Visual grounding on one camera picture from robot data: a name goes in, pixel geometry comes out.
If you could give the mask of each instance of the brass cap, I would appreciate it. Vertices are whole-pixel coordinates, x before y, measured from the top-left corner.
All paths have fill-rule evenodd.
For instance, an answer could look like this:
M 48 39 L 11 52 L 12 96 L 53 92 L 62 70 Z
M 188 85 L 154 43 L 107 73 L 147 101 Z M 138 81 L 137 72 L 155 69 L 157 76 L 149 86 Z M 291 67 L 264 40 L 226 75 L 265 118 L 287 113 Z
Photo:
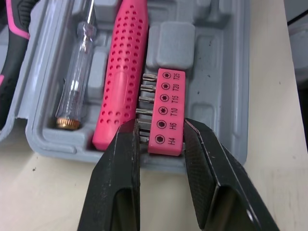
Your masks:
M 73 119 L 57 118 L 57 128 L 66 130 L 77 130 L 80 122 Z

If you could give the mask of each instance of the pink screwdriver handle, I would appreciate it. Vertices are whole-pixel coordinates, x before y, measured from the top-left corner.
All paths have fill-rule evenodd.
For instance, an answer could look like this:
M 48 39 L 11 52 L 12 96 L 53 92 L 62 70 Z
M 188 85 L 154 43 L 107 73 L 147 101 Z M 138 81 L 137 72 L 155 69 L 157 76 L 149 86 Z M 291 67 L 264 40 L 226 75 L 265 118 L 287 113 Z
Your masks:
M 93 136 L 106 150 L 119 126 L 136 116 L 148 33 L 146 0 L 123 0 L 112 34 L 103 102 Z

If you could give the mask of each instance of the gray plastic tool case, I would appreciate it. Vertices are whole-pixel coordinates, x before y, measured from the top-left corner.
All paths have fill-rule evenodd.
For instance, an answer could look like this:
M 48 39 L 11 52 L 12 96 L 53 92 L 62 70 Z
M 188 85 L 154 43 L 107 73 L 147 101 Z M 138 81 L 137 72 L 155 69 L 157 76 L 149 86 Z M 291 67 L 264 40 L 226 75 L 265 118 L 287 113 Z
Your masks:
M 41 0 L 31 14 L 31 39 L 0 141 L 15 142 L 26 119 L 31 148 L 45 156 L 97 162 L 91 138 L 99 115 L 111 34 L 120 0 L 96 0 L 98 33 L 83 107 L 82 127 L 55 128 L 77 24 L 86 0 Z M 243 164 L 247 155 L 249 1 L 148 0 L 146 73 L 186 71 L 186 117 L 210 126 Z M 0 33 L 3 65 L 8 29 Z M 141 155 L 141 166 L 183 172 L 183 156 Z

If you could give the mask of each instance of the white table surface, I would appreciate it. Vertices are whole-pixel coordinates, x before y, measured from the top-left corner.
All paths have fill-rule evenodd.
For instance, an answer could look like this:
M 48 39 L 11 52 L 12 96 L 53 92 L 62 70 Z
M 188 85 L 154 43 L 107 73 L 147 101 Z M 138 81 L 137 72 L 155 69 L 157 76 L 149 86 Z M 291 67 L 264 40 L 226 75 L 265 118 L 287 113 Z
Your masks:
M 283 0 L 252 0 L 245 168 L 279 228 L 308 230 L 308 155 Z M 75 231 L 93 164 L 0 150 L 0 231 Z M 197 231 L 185 176 L 141 173 L 141 230 Z

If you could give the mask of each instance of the clear plastic tester handle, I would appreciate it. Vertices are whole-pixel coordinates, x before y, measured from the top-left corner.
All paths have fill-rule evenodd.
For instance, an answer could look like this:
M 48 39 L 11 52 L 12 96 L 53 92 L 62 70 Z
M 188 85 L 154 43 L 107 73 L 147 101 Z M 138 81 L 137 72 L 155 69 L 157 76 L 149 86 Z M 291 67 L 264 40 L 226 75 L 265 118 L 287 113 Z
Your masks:
M 74 130 L 80 125 L 86 85 L 93 57 L 93 39 L 96 28 L 87 22 L 78 25 L 78 43 L 68 70 L 64 90 L 56 113 L 57 127 Z

